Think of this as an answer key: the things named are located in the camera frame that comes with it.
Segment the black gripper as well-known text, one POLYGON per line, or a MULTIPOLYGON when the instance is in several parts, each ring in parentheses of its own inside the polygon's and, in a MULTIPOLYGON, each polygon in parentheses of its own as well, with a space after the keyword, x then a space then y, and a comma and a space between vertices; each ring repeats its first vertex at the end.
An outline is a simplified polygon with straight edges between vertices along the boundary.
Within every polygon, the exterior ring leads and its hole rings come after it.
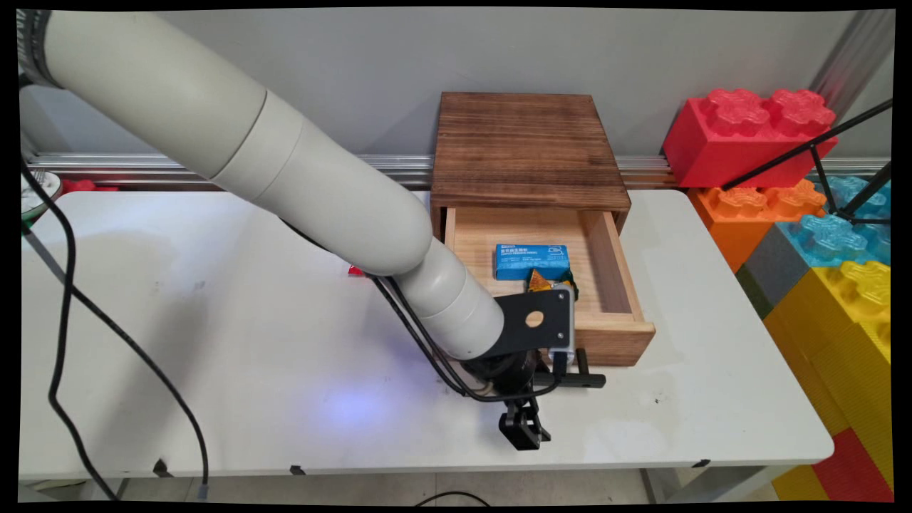
POLYGON ((499 417, 498 423, 499 431, 517 451, 538 450, 542 442, 551 440, 551 435, 541 424, 539 406, 534 398, 544 394, 543 390, 534 392, 534 374, 541 364, 543 358, 537 350, 462 362, 462 369, 483 383, 482 388, 468 390, 470 398, 522 398, 508 400, 506 413, 499 417))

